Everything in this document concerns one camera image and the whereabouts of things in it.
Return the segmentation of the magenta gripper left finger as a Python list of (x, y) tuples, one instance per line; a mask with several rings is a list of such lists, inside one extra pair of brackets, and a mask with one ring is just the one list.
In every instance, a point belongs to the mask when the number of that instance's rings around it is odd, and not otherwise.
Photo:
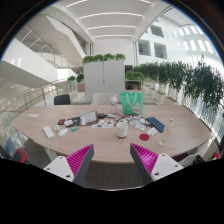
[(58, 156), (44, 170), (82, 186), (92, 157), (94, 146), (85, 146), (69, 156)]

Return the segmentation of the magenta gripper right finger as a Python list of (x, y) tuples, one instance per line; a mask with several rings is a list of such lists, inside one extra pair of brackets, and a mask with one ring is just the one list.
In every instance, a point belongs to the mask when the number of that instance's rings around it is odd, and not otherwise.
[(130, 154), (144, 185), (182, 169), (182, 166), (166, 153), (156, 154), (134, 143), (130, 144)]

